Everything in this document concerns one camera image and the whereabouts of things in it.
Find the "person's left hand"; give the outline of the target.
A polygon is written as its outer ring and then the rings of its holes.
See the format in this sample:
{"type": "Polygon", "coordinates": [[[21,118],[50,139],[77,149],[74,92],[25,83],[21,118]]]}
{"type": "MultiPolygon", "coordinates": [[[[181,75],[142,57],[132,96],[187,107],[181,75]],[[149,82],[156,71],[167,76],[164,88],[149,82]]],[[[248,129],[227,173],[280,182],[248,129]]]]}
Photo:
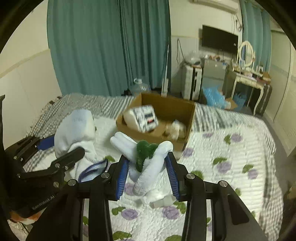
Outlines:
{"type": "Polygon", "coordinates": [[[10,211],[10,220],[13,222],[21,222],[25,225],[31,225],[39,219],[41,214],[42,214],[42,211],[39,211],[38,213],[35,213],[34,215],[32,215],[28,218],[24,218],[24,217],[21,217],[16,212],[10,211]]]}

